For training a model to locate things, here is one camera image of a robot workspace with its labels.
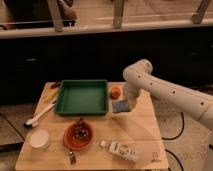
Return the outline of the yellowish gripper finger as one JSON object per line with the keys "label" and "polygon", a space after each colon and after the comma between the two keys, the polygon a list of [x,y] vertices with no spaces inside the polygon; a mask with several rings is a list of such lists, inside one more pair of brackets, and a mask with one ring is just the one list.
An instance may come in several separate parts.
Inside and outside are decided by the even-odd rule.
{"label": "yellowish gripper finger", "polygon": [[137,105],[137,100],[136,99],[128,99],[127,103],[128,103],[128,109],[130,111],[132,111]]}

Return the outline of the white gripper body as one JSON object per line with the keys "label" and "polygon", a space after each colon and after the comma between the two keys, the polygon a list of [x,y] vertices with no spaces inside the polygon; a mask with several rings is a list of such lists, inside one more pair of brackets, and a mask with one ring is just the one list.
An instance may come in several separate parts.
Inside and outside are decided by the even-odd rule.
{"label": "white gripper body", "polygon": [[123,85],[123,98],[126,100],[137,99],[140,96],[140,89],[130,83],[125,82]]}

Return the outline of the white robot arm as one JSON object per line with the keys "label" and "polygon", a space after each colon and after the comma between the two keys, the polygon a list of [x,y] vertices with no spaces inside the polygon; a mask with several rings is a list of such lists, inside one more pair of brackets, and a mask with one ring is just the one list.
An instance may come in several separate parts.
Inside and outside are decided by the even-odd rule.
{"label": "white robot arm", "polygon": [[213,126],[213,95],[186,88],[151,75],[152,64],[147,59],[126,67],[123,71],[124,98],[135,101],[141,89],[180,108],[208,128]]}

